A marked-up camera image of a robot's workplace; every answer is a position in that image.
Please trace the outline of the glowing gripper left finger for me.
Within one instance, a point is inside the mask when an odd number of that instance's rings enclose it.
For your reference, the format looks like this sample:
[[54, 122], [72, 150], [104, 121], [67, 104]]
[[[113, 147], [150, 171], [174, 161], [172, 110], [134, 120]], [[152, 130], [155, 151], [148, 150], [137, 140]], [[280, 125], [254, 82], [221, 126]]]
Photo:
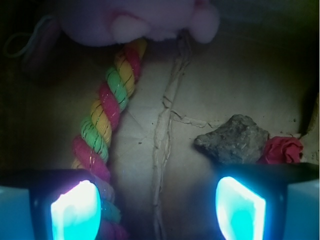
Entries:
[[0, 172], [2, 240], [94, 240], [101, 200], [84, 169]]

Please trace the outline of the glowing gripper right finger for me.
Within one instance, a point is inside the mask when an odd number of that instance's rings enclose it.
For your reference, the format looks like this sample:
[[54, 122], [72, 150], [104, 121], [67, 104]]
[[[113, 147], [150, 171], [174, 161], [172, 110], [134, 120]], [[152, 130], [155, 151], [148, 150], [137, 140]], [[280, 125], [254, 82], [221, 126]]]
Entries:
[[218, 171], [215, 212], [226, 240], [318, 240], [320, 168], [233, 164]]

